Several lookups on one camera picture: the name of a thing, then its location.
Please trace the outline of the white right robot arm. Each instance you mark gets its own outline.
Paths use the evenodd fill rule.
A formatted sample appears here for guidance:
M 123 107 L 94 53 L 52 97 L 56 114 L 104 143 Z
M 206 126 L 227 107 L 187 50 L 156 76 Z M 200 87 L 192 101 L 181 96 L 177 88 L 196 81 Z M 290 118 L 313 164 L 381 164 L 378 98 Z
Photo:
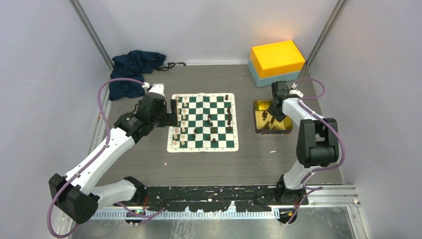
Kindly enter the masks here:
M 276 199 L 287 205 L 306 193 L 305 183 L 314 172 L 338 161 L 338 127 L 335 119 L 325 118 L 308 107 L 303 94 L 287 82 L 274 82 L 271 90 L 273 99 L 268 113 L 277 121 L 290 118 L 299 127 L 297 161 L 280 177 L 275 190 Z

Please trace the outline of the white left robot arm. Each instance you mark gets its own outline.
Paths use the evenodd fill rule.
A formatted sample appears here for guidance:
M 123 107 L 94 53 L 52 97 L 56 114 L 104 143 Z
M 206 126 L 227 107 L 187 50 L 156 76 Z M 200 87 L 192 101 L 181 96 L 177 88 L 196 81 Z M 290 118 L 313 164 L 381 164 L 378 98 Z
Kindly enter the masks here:
M 176 126 L 176 101 L 171 100 L 170 105 L 168 113 L 164 84 L 153 84 L 136 112 L 121 115 L 105 140 L 80 164 L 63 176 L 54 174 L 49 179 L 53 205 L 80 225 L 103 207 L 121 202 L 142 204 L 146 189 L 134 177 L 99 187 L 97 183 L 123 153 L 155 127 Z

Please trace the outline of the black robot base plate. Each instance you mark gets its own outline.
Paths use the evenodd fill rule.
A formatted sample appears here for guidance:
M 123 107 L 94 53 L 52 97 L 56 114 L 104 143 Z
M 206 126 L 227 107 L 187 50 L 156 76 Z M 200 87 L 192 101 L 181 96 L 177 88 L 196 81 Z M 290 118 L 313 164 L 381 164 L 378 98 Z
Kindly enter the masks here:
M 278 220 L 286 223 L 300 203 L 307 203 L 304 189 L 290 190 L 276 186 L 153 186 L 144 187 L 126 206 L 143 206 L 152 211 L 218 213 L 234 206 L 237 213 L 271 212 L 274 206 L 281 213 Z

